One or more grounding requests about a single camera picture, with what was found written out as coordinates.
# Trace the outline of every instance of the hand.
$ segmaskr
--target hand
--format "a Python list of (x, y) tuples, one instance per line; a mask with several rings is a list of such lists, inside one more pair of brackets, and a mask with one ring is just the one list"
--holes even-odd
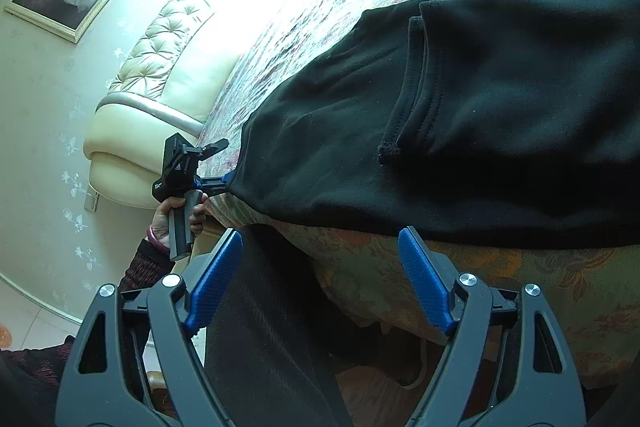
[[(200, 235), (204, 229), (204, 222), (206, 220), (204, 202), (209, 197), (206, 194), (202, 194), (200, 203), (193, 207), (193, 214), (189, 216), (189, 222), (191, 223), (191, 232), (195, 235)], [(151, 230), (158, 238), (158, 241), (169, 248), (169, 210), (172, 208), (180, 208), (184, 205), (184, 198), (166, 198), (158, 208), (156, 208), (156, 214), (151, 222)]]

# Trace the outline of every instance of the black pants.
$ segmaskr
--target black pants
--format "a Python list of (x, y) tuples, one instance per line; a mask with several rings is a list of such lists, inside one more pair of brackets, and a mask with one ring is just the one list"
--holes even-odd
[(380, 326), (357, 327), (275, 229), (240, 230), (243, 259), (207, 328), (205, 369), (238, 427), (351, 426), (329, 353), (371, 362)]

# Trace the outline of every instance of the wall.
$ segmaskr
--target wall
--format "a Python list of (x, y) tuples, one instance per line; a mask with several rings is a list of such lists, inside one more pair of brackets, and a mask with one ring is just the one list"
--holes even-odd
[(0, 272), (76, 317), (121, 278), (152, 217), (104, 198), (84, 211), (82, 133), (166, 1), (110, 0), (78, 44), (0, 12)]

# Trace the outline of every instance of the clamp handle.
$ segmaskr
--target clamp handle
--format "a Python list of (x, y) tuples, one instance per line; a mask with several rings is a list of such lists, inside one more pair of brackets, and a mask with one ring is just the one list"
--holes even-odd
[(195, 235), (191, 232), (189, 216), (193, 207), (200, 203), (201, 198), (201, 190), (188, 190), (184, 194), (186, 200), (184, 205), (169, 210), (169, 248), (171, 249), (169, 259), (171, 261), (180, 261), (191, 255)]
[(189, 299), (178, 315), (187, 335), (193, 336), (209, 326), (241, 257), (242, 236), (226, 229), (210, 253), (195, 257), (184, 269), (181, 277)]
[(398, 234), (398, 254), (411, 286), (429, 324), (450, 335), (460, 316), (456, 307), (453, 286), (460, 275), (449, 258), (429, 250), (414, 227), (406, 227)]

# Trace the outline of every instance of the floor tile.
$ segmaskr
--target floor tile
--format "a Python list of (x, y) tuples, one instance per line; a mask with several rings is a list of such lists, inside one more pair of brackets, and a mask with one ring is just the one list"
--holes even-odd
[(22, 343), (36, 319), (35, 314), (0, 304), (0, 349), (22, 349)]
[(73, 323), (64, 317), (61, 317), (60, 315), (51, 313), (49, 310), (46, 310), (44, 308), (40, 308), (40, 311), (38, 312), (38, 318), (42, 319), (47, 324), (50, 324), (55, 328), (67, 331), (68, 334), (73, 336), (76, 336), (78, 334), (78, 330), (80, 329), (80, 326), (76, 323)]
[(3, 280), (0, 280), (0, 313), (2, 310), (12, 308), (36, 315), (40, 311), (40, 306), (21, 295)]
[(69, 331), (52, 326), (43, 319), (36, 317), (22, 344), (22, 349), (43, 349), (44, 347), (58, 346), (65, 342)]
[(158, 354), (153, 347), (145, 347), (145, 352), (142, 354), (142, 359), (145, 362), (146, 371), (161, 371), (160, 362), (158, 362)]

